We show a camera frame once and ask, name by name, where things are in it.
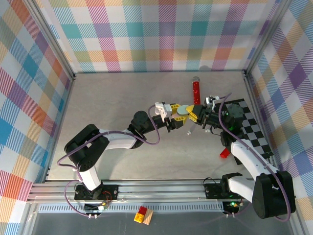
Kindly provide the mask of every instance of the black and white checkerboard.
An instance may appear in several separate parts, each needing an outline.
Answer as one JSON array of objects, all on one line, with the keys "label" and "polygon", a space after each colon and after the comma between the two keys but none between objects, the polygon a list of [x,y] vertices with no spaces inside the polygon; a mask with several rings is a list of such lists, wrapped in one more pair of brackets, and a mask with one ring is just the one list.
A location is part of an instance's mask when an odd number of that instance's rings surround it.
[{"label": "black and white checkerboard", "polygon": [[[245,134],[247,134],[249,140],[251,141],[253,147],[264,157],[265,159],[273,156],[273,152],[271,151],[268,142],[265,140],[259,125],[254,119],[252,112],[248,108],[244,99],[237,99],[232,101],[225,102],[222,107],[222,112],[225,111],[231,104],[238,104],[244,109],[244,118],[242,130]],[[220,108],[220,104],[216,104],[214,108],[215,112],[218,112]]]}]

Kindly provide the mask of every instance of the red block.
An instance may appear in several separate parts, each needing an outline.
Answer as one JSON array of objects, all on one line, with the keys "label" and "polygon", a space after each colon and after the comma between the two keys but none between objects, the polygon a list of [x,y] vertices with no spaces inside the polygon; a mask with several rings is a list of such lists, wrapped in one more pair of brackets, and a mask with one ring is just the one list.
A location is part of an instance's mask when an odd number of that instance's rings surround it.
[{"label": "red block", "polygon": [[230,154],[230,152],[228,151],[227,148],[225,148],[225,149],[223,150],[223,152],[220,154],[220,157],[221,157],[221,158],[227,158],[229,154]]},{"label": "red block", "polygon": [[139,208],[139,211],[138,211],[139,214],[146,215],[146,212],[147,212],[147,208],[145,208],[145,207],[140,207]]},{"label": "red block", "polygon": [[193,84],[193,91],[194,91],[194,104],[201,104],[199,82],[195,81],[192,84]]}]

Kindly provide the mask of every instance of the red cylinder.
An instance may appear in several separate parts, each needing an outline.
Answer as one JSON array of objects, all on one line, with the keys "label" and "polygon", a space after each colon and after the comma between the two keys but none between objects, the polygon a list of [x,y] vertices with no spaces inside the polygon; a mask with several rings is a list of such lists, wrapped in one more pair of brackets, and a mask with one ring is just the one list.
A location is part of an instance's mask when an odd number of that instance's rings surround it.
[{"label": "red cylinder", "polygon": [[192,86],[194,91],[194,104],[201,104],[200,101],[200,79],[198,77],[193,78]]}]

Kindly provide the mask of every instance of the plaid wallpaper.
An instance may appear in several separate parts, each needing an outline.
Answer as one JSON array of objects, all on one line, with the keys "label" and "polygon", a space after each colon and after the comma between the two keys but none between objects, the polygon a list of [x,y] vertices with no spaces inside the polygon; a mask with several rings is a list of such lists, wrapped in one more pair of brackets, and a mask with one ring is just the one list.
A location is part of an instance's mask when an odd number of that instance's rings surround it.
[{"label": "plaid wallpaper", "polygon": [[280,0],[37,0],[79,72],[245,68]]},{"label": "plaid wallpaper", "polygon": [[70,79],[22,0],[0,0],[0,235],[17,233]]},{"label": "plaid wallpaper", "polygon": [[313,234],[312,0],[293,0],[252,75],[273,151]]}]

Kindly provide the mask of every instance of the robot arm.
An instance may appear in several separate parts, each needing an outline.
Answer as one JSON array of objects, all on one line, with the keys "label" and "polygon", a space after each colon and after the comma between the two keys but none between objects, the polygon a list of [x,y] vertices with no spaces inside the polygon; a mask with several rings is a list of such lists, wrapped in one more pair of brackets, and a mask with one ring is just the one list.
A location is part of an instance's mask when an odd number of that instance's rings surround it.
[{"label": "robot arm", "polygon": [[[191,119],[194,123],[205,126],[211,125],[221,128],[218,114],[213,112],[214,100],[218,97],[207,99],[206,105],[180,106],[178,104],[156,103],[156,116],[152,117],[157,129],[166,127],[168,132],[182,127],[186,119]],[[233,134],[242,139],[253,148],[249,140],[245,140],[245,135],[241,130],[243,121],[243,110],[238,105],[230,105],[222,117],[222,121]],[[129,127],[124,133],[131,133],[144,140],[145,134],[154,131],[154,126],[145,111],[135,113]],[[65,152],[69,153],[77,147],[89,141],[99,133],[107,130],[99,130],[95,125],[90,124],[76,135],[66,146]],[[287,213],[287,207],[282,195],[271,173],[259,162],[259,160],[242,143],[236,141],[226,131],[221,132],[221,142],[235,157],[237,157],[246,169],[250,172],[254,181],[249,181],[240,173],[231,173],[222,176],[221,187],[224,195],[230,192],[237,193],[253,204],[254,210],[260,218],[278,216]],[[72,154],[69,158],[79,171],[86,188],[97,197],[102,192],[102,183],[97,176],[95,164],[105,150],[115,148],[134,149],[143,144],[134,136],[125,134],[107,134],[95,139],[90,146],[85,146],[81,150]],[[275,172],[288,195],[291,212],[295,211],[295,201],[292,177],[286,171],[279,171],[270,165],[264,158],[262,161]]]},{"label": "robot arm", "polygon": [[[169,119],[169,117],[176,112],[177,107],[178,105],[176,104],[156,104],[156,113],[158,115],[152,117],[152,120],[158,129],[166,127],[168,132],[170,132],[171,130],[178,129],[184,125],[186,118],[183,118],[183,120],[181,120],[181,118]],[[91,191],[92,194],[97,195],[97,191],[101,191],[102,183],[97,175],[95,164],[102,156],[103,152],[115,148],[138,148],[143,142],[137,140],[134,135],[146,140],[144,135],[154,130],[155,128],[147,113],[145,111],[138,111],[135,113],[128,129],[122,131],[123,133],[131,133],[133,136],[120,133],[101,136],[94,140],[90,146],[85,146],[69,156],[69,158],[75,164],[86,188]],[[105,132],[108,132],[108,130],[101,130],[94,124],[90,124],[66,144],[65,152],[69,153],[89,141],[95,135]]]}]

